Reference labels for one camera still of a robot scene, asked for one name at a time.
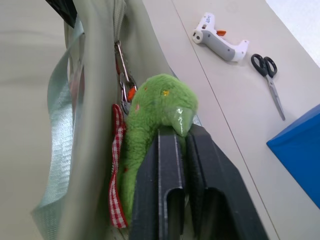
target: plush bird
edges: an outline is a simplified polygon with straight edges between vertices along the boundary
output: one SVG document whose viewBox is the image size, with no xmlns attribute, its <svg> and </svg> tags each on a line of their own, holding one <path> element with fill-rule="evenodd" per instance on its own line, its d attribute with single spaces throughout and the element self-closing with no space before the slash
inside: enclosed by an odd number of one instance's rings
<svg viewBox="0 0 320 240">
<path fill-rule="evenodd" d="M 149 78 L 135 93 L 126 120 L 126 134 L 121 150 L 119 197 L 128 224 L 132 209 L 138 169 L 161 126 L 172 126 L 185 137 L 198 108 L 196 95 L 177 78 L 160 74 Z"/>
</svg>

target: black scissor handle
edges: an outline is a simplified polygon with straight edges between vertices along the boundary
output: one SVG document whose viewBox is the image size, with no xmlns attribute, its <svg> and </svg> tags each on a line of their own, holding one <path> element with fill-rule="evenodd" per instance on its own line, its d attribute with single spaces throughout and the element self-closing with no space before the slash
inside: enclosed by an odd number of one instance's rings
<svg viewBox="0 0 320 240">
<path fill-rule="evenodd" d="M 260 56 L 259 54 L 253 54 L 251 56 L 251 63 L 254 66 L 254 68 L 263 76 L 267 76 L 268 75 L 268 69 L 267 69 L 267 65 L 265 63 L 265 60 L 262 56 Z"/>
<path fill-rule="evenodd" d="M 270 76 L 271 78 L 273 78 L 273 77 L 276 75 L 276 73 L 278 72 L 277 65 L 276 65 L 275 62 L 274 62 L 270 57 L 268 57 L 268 56 L 265 56 L 263 59 L 264 59 L 265 65 L 266 65 L 266 69 L 267 69 L 267 71 L 268 71 L 268 73 L 269 73 L 269 76 Z"/>
</svg>

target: plush toy beak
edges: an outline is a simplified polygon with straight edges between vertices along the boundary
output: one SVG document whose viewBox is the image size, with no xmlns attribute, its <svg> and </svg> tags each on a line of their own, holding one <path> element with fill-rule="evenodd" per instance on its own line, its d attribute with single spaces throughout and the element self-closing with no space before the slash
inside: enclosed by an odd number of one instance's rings
<svg viewBox="0 0 320 240">
<path fill-rule="evenodd" d="M 174 111 L 169 111 L 168 115 L 168 119 L 176 133 L 181 137 L 186 137 L 195 113 L 189 108 L 177 107 Z"/>
</svg>

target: blue object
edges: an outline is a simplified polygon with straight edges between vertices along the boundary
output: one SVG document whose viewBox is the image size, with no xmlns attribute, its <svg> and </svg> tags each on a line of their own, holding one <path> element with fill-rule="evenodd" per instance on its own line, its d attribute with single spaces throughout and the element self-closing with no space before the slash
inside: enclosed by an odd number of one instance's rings
<svg viewBox="0 0 320 240">
<path fill-rule="evenodd" d="M 266 144 L 320 209 L 320 104 Z"/>
</svg>

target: red and white checkered fabric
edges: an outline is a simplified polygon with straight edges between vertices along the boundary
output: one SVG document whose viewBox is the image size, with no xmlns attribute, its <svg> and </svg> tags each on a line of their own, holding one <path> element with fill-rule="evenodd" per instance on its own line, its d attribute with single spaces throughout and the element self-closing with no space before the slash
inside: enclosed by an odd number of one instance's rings
<svg viewBox="0 0 320 240">
<path fill-rule="evenodd" d="M 119 105 L 112 105 L 114 121 L 114 140 L 112 142 L 112 172 L 109 184 L 109 212 L 111 224 L 116 228 L 126 228 L 126 221 L 117 189 L 117 173 L 120 160 L 120 149 L 126 133 L 126 123 Z"/>
</svg>

